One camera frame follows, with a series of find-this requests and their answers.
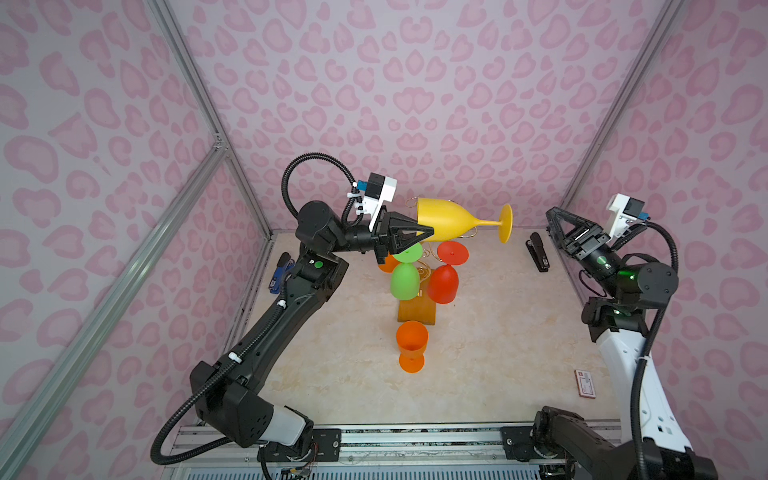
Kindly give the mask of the yellow wine glass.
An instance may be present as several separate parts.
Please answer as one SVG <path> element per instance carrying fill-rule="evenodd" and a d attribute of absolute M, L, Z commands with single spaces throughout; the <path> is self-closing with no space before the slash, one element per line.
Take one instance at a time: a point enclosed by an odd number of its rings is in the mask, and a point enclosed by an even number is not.
<path fill-rule="evenodd" d="M 498 220 L 482 220 L 452 201 L 419 198 L 417 220 L 420 225 L 433 229 L 428 241 L 451 241 L 462 237 L 473 228 L 490 226 L 498 228 L 499 240 L 505 244 L 511 236 L 514 214 L 511 206 L 506 204 L 502 207 Z"/>

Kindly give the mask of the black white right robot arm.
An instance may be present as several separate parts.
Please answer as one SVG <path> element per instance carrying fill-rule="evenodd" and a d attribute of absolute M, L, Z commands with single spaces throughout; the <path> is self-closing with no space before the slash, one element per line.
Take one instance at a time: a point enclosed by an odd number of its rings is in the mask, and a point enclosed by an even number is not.
<path fill-rule="evenodd" d="M 565 460 L 594 479 L 715 479 L 714 462 L 695 453 L 679 426 L 651 355 L 679 287 L 679 252 L 667 229 L 631 208 L 629 229 L 613 239 L 599 224 L 559 207 L 546 213 L 554 246 L 602 288 L 581 320 L 609 370 L 621 409 L 615 446 L 581 415 L 544 406 L 533 425 L 501 430 L 507 458 Z"/>

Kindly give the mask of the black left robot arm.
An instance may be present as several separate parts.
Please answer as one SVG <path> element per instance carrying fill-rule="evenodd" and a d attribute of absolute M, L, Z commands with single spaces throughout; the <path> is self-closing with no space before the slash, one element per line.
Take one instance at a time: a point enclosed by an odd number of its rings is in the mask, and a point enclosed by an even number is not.
<path fill-rule="evenodd" d="M 331 164 L 348 181 L 350 190 L 341 215 L 320 200 L 302 207 L 292 202 L 291 176 L 311 160 Z M 289 163 L 282 175 L 281 194 L 297 221 L 298 258 L 256 325 L 215 363 L 200 362 L 193 369 L 190 398 L 170 416 L 152 442 L 150 459 L 154 464 L 178 464 L 230 443 L 242 448 L 275 446 L 297 460 L 313 451 L 313 421 L 292 408 L 273 405 L 260 392 L 288 344 L 341 285 L 349 268 L 341 253 L 371 252 L 378 263 L 384 263 L 387 256 L 400 254 L 433 235 L 433 228 L 387 210 L 396 189 L 396 179 L 381 174 L 356 179 L 339 159 L 325 153 L 305 153 Z M 195 411 L 203 422 L 220 432 L 221 438 L 181 453 L 163 453 L 171 431 L 189 411 Z"/>

